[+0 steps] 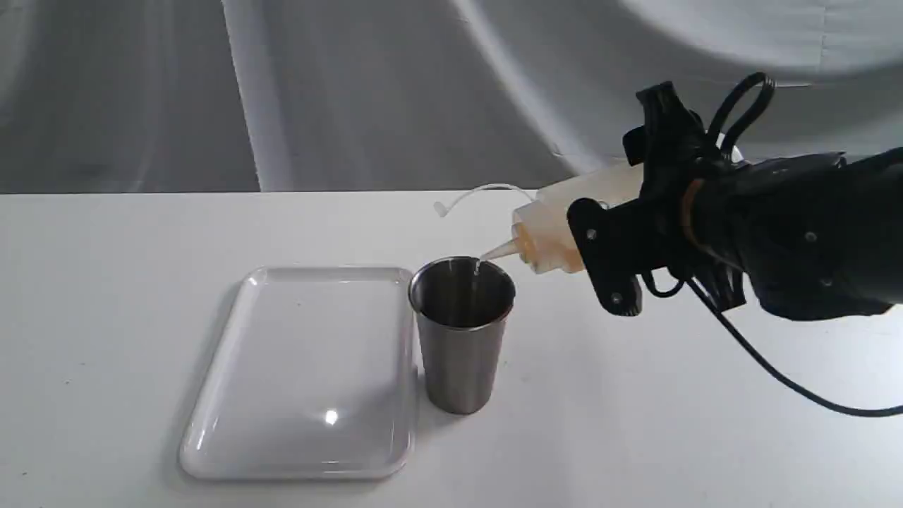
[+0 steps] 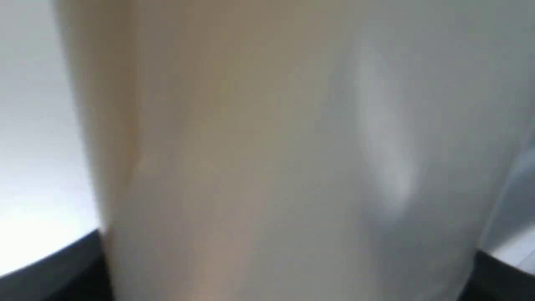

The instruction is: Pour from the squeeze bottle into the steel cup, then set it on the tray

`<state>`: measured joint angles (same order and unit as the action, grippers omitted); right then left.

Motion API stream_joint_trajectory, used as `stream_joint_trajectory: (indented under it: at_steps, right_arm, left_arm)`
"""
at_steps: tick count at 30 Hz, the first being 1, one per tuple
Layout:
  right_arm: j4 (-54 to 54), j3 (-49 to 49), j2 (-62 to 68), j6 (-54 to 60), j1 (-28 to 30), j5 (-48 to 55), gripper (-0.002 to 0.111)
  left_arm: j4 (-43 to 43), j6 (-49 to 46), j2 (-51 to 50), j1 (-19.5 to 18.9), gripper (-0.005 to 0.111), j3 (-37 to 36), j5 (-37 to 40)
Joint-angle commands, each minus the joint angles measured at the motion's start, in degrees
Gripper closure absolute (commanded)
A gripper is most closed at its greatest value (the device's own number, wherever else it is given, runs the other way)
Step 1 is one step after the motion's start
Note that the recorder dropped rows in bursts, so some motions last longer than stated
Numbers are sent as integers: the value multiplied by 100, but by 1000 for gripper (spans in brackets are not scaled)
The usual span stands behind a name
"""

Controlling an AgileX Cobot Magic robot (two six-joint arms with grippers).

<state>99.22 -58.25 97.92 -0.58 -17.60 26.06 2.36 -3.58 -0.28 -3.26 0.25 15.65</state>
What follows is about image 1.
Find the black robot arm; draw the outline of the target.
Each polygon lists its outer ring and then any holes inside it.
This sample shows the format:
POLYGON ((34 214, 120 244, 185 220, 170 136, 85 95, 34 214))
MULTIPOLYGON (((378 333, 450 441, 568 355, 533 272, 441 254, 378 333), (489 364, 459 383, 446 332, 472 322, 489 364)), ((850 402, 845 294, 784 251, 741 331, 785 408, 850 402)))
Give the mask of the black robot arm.
POLYGON ((747 301, 816 321, 884 314, 901 303, 901 149, 732 161, 744 131, 770 105, 763 72, 733 87, 709 126, 673 84, 638 91, 642 126, 624 135, 643 164, 634 200, 580 198, 566 218, 600 305, 641 312, 643 289, 690 287, 716 314, 747 301))

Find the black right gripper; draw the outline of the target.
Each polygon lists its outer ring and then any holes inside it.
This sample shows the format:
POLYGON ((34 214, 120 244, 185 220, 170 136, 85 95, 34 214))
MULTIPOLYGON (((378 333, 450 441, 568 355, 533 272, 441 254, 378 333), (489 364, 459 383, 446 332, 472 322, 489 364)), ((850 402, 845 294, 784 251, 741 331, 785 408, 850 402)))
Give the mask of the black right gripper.
POLYGON ((630 257, 613 213, 597 200, 579 198, 566 218, 600 305, 615 316, 636 316, 641 286, 653 296, 677 295, 693 282, 703 302, 718 311, 747 302, 741 270, 696 245, 691 203, 707 179, 731 176, 749 163, 740 154, 723 159, 702 119, 681 102, 671 81, 639 90, 643 124, 622 136, 630 167, 642 165, 641 189, 631 204, 636 240, 630 257))

